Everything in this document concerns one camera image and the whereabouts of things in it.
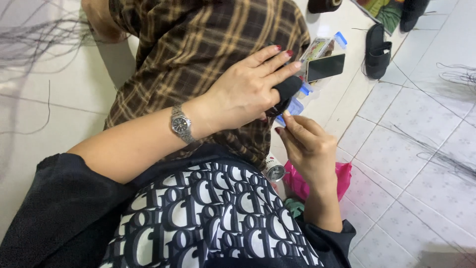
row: hand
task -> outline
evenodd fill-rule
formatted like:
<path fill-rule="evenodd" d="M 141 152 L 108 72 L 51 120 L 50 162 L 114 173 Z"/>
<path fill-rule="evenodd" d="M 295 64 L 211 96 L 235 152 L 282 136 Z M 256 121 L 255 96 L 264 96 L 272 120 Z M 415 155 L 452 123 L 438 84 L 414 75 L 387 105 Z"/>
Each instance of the hand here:
<path fill-rule="evenodd" d="M 201 96 L 206 99 L 208 124 L 214 132 L 263 119 L 264 111 L 279 102 L 279 93 L 273 86 L 301 68 L 301 62 L 293 62 L 276 71 L 292 56 L 292 51 L 279 53 L 280 49 L 268 46 L 235 63 Z"/>
<path fill-rule="evenodd" d="M 309 118 L 283 113 L 286 128 L 277 127 L 288 158 L 311 190 L 336 193 L 337 139 Z"/>

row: colorful mat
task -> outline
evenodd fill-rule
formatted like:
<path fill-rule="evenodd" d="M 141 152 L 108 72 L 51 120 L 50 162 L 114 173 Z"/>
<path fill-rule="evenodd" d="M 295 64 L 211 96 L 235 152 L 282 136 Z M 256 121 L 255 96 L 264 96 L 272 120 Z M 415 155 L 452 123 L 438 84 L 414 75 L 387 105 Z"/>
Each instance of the colorful mat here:
<path fill-rule="evenodd" d="M 402 16 L 404 0 L 351 0 L 375 22 L 384 25 L 385 31 L 392 35 Z"/>

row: wristwatch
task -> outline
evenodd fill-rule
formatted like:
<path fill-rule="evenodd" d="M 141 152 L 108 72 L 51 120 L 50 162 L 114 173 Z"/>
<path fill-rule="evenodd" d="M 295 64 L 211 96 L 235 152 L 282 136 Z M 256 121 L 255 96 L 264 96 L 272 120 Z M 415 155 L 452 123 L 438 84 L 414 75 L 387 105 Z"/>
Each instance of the wristwatch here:
<path fill-rule="evenodd" d="M 177 136 L 179 136 L 187 144 L 195 142 L 195 139 L 190 133 L 190 125 L 192 122 L 182 112 L 181 104 L 176 104 L 172 107 L 172 116 L 170 118 L 172 130 L 175 132 L 175 134 L 177 134 Z"/>

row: pink plastic bag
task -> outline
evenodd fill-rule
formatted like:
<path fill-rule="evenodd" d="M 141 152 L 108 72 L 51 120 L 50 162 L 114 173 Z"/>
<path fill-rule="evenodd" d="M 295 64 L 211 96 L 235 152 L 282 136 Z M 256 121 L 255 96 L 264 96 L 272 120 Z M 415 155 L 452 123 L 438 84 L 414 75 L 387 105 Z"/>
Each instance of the pink plastic bag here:
<path fill-rule="evenodd" d="M 302 200 L 306 200 L 309 196 L 309 186 L 306 184 L 302 176 L 291 165 L 291 162 L 287 161 L 284 165 L 288 174 L 284 175 L 283 181 L 296 193 Z M 350 170 L 352 169 L 352 163 L 339 163 L 336 162 L 336 174 L 337 174 L 337 198 L 340 201 L 350 185 Z"/>

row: watch face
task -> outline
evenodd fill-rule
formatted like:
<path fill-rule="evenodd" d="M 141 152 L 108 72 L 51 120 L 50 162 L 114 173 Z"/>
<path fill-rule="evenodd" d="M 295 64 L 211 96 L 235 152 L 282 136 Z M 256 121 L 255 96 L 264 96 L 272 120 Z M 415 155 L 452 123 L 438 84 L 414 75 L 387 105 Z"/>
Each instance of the watch face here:
<path fill-rule="evenodd" d="M 187 128 L 187 120 L 183 117 L 175 118 L 174 121 L 172 121 L 172 129 L 177 133 L 184 132 L 187 130 Z"/>

